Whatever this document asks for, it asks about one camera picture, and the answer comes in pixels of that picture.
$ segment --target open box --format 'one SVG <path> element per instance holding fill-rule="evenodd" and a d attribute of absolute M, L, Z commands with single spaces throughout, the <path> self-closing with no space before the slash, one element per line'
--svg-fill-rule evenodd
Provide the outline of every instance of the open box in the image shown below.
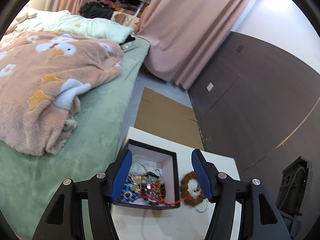
<path fill-rule="evenodd" d="M 126 153 L 126 149 L 132 152 L 132 159 L 135 156 L 143 156 L 147 160 L 147 166 L 157 168 L 162 173 L 162 181 L 165 184 L 166 195 L 164 200 L 167 203 L 174 203 L 180 199 L 179 194 L 179 179 L 178 179 L 178 166 L 177 156 L 175 152 L 167 151 L 158 147 L 154 147 L 145 143 L 134 141 L 129 139 L 127 144 L 119 152 L 118 157 L 121 154 Z M 121 197 L 117 198 L 114 205 L 133 207 L 133 208 L 144 208 L 144 209 L 173 209 L 180 207 L 180 203 L 175 206 L 156 205 L 152 206 L 142 199 L 138 199 L 131 202 L 123 202 Z"/>

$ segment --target fuzzy blanket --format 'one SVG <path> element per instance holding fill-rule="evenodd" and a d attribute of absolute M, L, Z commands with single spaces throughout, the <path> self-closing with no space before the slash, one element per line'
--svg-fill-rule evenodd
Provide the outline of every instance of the fuzzy blanket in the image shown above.
<path fill-rule="evenodd" d="M 3 39 L 0 140 L 26 154 L 57 154 L 76 128 L 77 96 L 119 75 L 123 56 L 115 42 L 59 32 Z"/>

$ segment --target red string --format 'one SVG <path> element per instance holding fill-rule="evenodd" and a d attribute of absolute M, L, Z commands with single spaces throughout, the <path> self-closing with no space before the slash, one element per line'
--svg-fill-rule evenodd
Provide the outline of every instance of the red string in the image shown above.
<path fill-rule="evenodd" d="M 186 199 L 188 199 L 188 198 L 190 198 L 190 197 L 191 197 L 191 195 L 188 195 L 188 196 L 186 196 L 186 197 L 184 197 L 184 198 L 182 198 L 182 199 L 179 199 L 179 200 L 177 200 L 176 202 L 173 202 L 173 203 L 171 203 L 171 204 L 165 202 L 164 200 L 159 200 L 159 199 L 156 199 L 156 198 L 154 198 L 154 197 L 148 197 L 148 196 L 140 196 L 140 197 L 137 197 L 137 198 L 135 198 L 134 200 L 132 200 L 131 202 L 135 202 L 135 201 L 136 201 L 137 199 L 139 199 L 139 198 L 147 198 L 147 199 L 154 200 L 154 201 L 156 201 L 157 203 L 163 204 L 163 205 L 165 205 L 165 206 L 175 206 L 176 204 L 181 203 L 181 202 L 185 201 Z"/>

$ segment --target green bed sheet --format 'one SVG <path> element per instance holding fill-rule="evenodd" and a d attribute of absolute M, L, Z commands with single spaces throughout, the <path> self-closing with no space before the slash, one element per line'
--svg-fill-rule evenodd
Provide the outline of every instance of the green bed sheet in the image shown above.
<path fill-rule="evenodd" d="M 0 141 L 0 209 L 23 240 L 32 239 L 64 179 L 90 179 L 115 160 L 124 113 L 149 45 L 137 38 L 125 52 L 122 73 L 80 97 L 78 127 L 58 155 L 25 155 Z"/>

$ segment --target metal screw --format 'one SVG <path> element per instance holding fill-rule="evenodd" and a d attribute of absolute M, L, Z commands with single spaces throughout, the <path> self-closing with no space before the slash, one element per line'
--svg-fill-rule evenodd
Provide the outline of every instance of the metal screw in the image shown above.
<path fill-rule="evenodd" d="M 97 178 L 98 178 L 98 179 L 103 179 L 105 176 L 106 176 L 106 174 L 105 174 L 104 172 L 99 172 L 99 173 L 97 174 Z"/>
<path fill-rule="evenodd" d="M 227 175 L 226 175 L 224 172 L 220 172 L 220 173 L 218 174 L 218 177 L 219 177 L 220 179 L 225 179 L 225 178 L 227 177 Z"/>
<path fill-rule="evenodd" d="M 253 180 L 252 180 L 252 183 L 253 183 L 254 185 L 260 185 L 260 180 L 258 180 L 258 179 L 253 179 Z"/>
<path fill-rule="evenodd" d="M 71 183 L 71 179 L 65 179 L 63 181 L 63 185 L 69 185 Z"/>

